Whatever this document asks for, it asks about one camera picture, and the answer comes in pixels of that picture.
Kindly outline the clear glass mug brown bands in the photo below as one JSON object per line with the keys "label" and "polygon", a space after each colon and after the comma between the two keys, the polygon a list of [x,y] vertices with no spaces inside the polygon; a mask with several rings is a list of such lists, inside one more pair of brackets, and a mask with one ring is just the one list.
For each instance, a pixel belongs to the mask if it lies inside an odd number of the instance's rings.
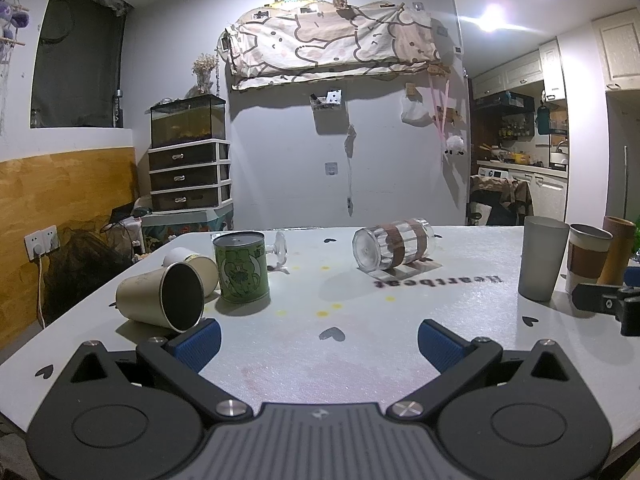
{"label": "clear glass mug brown bands", "polygon": [[352,253],[361,271],[388,271],[431,255],[435,238],[422,218],[394,221],[357,230]]}

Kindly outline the beige cup dark interior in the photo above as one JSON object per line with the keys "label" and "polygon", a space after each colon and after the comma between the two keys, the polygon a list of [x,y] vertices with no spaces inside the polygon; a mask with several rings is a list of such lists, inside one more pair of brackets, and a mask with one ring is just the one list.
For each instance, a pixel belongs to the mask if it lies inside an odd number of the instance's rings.
{"label": "beige cup dark interior", "polygon": [[117,286],[115,302],[128,320],[184,333],[203,316],[203,284],[192,266],[177,262],[126,278]]}

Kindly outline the steel cup brown sleeve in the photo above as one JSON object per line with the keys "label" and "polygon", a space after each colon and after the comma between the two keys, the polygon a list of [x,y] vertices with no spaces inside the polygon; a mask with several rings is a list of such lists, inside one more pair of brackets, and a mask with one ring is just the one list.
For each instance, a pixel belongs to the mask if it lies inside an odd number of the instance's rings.
{"label": "steel cup brown sleeve", "polygon": [[565,290],[571,294],[579,284],[596,284],[608,258],[613,235],[604,229],[573,223],[567,243]]}

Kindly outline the white paper cup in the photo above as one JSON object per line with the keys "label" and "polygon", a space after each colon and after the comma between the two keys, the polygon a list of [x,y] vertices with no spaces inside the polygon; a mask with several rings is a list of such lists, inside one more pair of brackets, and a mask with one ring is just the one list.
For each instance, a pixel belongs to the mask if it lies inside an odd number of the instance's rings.
{"label": "white paper cup", "polygon": [[176,247],[163,258],[163,266],[171,266],[174,263],[185,263],[190,266],[202,282],[204,296],[213,295],[219,283],[219,274],[218,266],[212,257],[188,248]]}

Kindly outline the small clear glass cup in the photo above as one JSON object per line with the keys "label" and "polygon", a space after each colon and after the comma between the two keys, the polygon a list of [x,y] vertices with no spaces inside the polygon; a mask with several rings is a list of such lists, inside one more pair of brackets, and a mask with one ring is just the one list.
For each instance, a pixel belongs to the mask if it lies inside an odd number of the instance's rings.
{"label": "small clear glass cup", "polygon": [[288,262],[288,245],[282,231],[277,231],[271,244],[266,245],[267,269],[269,271],[281,271]]}

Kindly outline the grey frosted tumbler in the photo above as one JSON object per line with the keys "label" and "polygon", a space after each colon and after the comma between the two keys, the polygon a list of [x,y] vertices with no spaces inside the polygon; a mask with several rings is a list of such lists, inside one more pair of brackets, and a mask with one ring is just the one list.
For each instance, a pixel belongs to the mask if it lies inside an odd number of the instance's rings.
{"label": "grey frosted tumbler", "polygon": [[528,216],[524,220],[518,293],[548,302],[558,279],[570,227],[559,220]]}

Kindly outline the white kitchen counter cabinets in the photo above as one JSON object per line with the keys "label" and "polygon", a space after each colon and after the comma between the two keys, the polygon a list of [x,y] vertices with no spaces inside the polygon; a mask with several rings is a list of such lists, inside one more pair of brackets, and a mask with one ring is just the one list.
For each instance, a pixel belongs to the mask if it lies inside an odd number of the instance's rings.
{"label": "white kitchen counter cabinets", "polygon": [[534,214],[565,220],[568,190],[566,171],[502,162],[479,162],[477,174],[481,177],[526,182]]}

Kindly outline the chair draped with clothes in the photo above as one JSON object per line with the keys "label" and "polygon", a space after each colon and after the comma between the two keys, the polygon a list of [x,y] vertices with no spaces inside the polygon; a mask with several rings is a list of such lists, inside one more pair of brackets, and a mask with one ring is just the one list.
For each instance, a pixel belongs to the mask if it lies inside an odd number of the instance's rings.
{"label": "chair draped with clothes", "polygon": [[524,219],[534,214],[532,194],[526,181],[479,174],[471,177],[469,219],[474,214],[472,207],[483,212],[488,207],[488,226],[522,226]]}

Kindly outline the white plastic drawer unit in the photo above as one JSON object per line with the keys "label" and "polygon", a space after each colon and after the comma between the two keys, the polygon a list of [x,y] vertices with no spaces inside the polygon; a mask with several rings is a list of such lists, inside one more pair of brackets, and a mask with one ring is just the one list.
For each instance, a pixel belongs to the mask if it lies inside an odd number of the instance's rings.
{"label": "white plastic drawer unit", "polygon": [[151,148],[152,209],[219,208],[232,203],[230,143],[205,139]]}

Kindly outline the white plush toy hanging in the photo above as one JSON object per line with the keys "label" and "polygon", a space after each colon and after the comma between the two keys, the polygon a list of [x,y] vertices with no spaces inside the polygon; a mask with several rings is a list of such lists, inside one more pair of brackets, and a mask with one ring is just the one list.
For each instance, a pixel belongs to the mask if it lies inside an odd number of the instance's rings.
{"label": "white plush toy hanging", "polygon": [[453,134],[448,136],[445,142],[444,153],[447,156],[463,156],[466,154],[466,144],[462,136]]}

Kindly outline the white plastic bag hanging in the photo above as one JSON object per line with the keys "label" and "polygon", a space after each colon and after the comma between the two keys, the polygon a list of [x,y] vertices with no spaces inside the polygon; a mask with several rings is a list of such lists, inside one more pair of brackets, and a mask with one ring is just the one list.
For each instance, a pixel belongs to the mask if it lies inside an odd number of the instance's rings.
{"label": "white plastic bag hanging", "polygon": [[430,110],[420,98],[403,96],[400,100],[400,120],[413,127],[426,127],[433,122]]}

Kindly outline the dried flower bouquet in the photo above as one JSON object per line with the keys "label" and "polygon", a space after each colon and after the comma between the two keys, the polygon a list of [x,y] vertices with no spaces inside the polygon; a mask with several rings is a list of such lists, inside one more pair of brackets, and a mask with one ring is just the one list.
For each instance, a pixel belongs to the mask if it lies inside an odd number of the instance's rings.
{"label": "dried flower bouquet", "polygon": [[219,91],[218,56],[201,53],[193,62],[192,73],[195,76],[195,90],[200,96]]}

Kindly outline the white wall power socket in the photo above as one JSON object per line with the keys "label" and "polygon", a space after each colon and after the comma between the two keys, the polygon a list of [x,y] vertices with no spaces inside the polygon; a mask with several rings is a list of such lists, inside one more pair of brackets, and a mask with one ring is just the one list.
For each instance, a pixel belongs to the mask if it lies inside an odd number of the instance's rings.
{"label": "white wall power socket", "polygon": [[28,260],[34,261],[60,247],[58,228],[56,226],[48,226],[43,230],[25,235],[24,243]]}

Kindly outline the small wall shelf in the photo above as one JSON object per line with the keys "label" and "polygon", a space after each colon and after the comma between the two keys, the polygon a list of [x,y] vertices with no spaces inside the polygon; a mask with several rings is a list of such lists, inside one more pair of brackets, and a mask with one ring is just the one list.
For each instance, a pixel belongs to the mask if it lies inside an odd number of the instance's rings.
{"label": "small wall shelf", "polygon": [[342,92],[340,89],[329,90],[324,96],[311,93],[309,101],[312,110],[334,110],[343,104]]}

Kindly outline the purple hanging wall decoration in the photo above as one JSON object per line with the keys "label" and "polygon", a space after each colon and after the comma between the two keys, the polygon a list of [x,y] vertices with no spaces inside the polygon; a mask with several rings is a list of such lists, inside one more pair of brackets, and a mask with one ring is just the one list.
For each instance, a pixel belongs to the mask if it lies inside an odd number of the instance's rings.
{"label": "purple hanging wall decoration", "polygon": [[18,40],[18,32],[29,25],[29,10],[20,3],[20,0],[1,0],[0,22],[0,61],[4,65],[10,62],[15,47],[24,46],[24,42]]}

